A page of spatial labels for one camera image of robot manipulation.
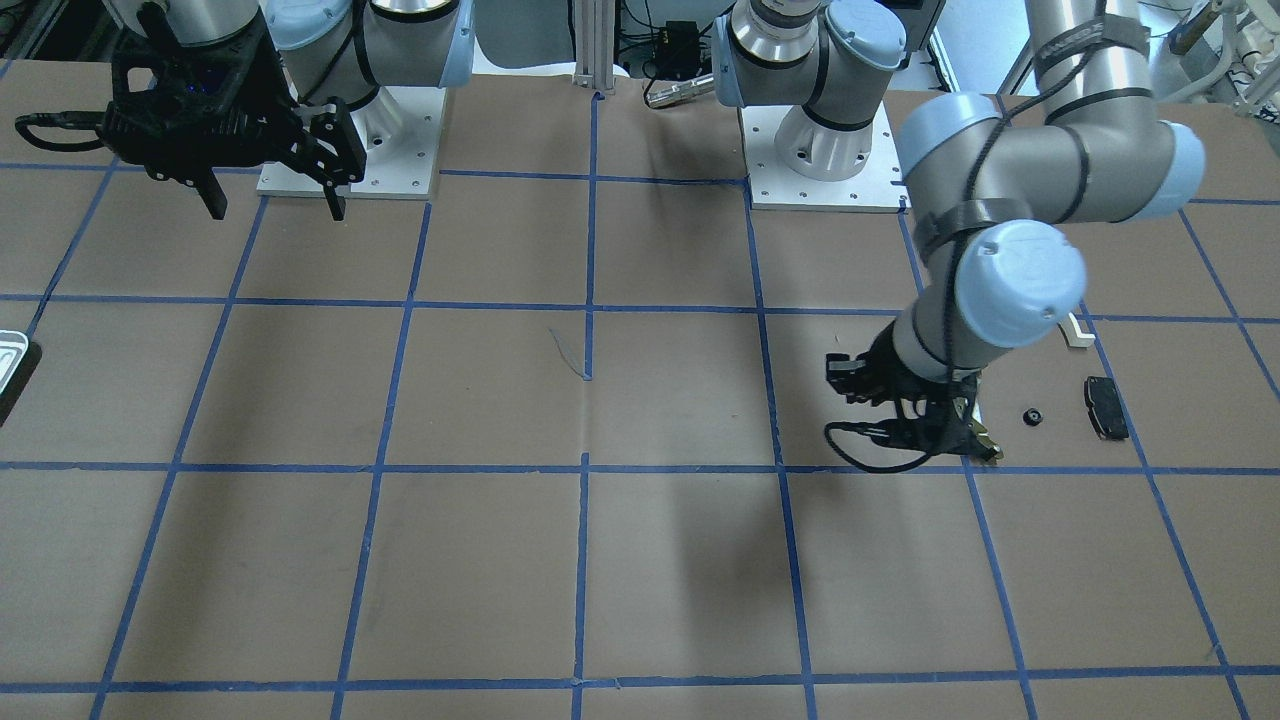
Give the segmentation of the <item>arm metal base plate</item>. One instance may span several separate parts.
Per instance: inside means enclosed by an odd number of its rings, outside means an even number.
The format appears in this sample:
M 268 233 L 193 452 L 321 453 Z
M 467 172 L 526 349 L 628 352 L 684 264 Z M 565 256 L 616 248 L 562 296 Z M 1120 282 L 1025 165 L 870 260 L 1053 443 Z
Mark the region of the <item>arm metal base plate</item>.
M 366 147 L 364 179 L 337 192 L 349 199 L 429 200 L 447 99 L 445 88 L 380 88 L 369 105 L 352 113 Z
M 756 210 L 892 213 L 910 206 L 883 104 L 869 126 L 836 131 L 800 106 L 739 111 Z

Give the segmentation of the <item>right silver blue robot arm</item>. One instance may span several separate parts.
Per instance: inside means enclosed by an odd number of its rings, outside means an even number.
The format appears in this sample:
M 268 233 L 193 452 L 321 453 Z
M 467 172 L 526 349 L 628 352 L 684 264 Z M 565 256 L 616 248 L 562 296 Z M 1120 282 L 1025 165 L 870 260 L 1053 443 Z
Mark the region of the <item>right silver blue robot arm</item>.
M 448 88 L 474 69 L 470 1 L 110 1 L 123 33 L 95 131 L 122 161 L 195 190 L 261 167 L 268 195 L 431 196 Z

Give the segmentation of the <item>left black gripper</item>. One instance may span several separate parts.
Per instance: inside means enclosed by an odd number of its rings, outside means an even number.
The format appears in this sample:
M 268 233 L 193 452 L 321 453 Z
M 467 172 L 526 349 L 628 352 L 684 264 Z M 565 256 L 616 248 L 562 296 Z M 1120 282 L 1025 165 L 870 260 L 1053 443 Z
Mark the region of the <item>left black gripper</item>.
M 827 354 L 826 379 L 849 404 L 892 401 L 895 405 L 895 416 L 882 421 L 826 424 L 826 442 L 838 456 L 846 452 L 836 445 L 832 437 L 835 430 L 868 437 L 886 448 L 920 451 L 924 456 L 986 455 L 986 445 L 972 424 L 978 375 L 948 383 L 914 375 L 895 352 L 891 327 L 884 328 L 870 348 L 856 357 Z

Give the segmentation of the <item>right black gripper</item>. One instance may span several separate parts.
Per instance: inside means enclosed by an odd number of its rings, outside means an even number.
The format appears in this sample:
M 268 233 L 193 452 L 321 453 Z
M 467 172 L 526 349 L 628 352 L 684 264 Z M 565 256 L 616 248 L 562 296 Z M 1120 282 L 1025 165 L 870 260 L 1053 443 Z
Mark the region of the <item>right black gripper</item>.
M 218 168 L 287 165 L 325 188 L 334 222 L 366 152 L 346 102 L 293 97 L 259 5 L 111 5 L 122 36 L 99 137 L 123 161 L 192 186 L 227 217 Z

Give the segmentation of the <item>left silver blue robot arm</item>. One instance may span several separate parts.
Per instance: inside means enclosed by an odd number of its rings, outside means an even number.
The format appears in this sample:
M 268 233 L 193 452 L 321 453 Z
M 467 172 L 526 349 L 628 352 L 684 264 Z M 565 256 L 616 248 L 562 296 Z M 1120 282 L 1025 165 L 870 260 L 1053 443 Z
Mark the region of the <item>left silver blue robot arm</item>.
M 1133 1 L 1029 1 L 1038 94 L 1000 111 L 945 94 L 899 127 L 899 167 L 931 286 L 826 378 L 850 404 L 892 404 L 877 423 L 832 421 L 886 448 L 991 457 L 972 427 L 983 369 L 1042 340 L 1083 299 L 1085 264 L 1066 223 L 1166 217 L 1198 191 L 1206 151 L 1160 119 L 1149 29 Z M 796 173 L 859 173 L 906 31 L 876 1 L 737 1 L 714 19 L 716 94 L 726 106 L 785 105 L 776 140 Z

